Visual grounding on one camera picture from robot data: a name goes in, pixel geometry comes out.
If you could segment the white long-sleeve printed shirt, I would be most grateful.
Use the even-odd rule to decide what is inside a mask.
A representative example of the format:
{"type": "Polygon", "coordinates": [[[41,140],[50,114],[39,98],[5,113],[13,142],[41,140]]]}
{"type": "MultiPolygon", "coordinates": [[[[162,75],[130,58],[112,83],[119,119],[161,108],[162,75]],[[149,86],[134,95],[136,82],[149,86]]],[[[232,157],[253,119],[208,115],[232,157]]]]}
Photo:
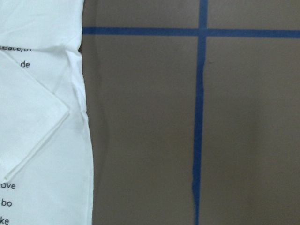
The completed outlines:
{"type": "Polygon", "coordinates": [[[83,1],[0,3],[0,222],[90,225],[83,1]]]}

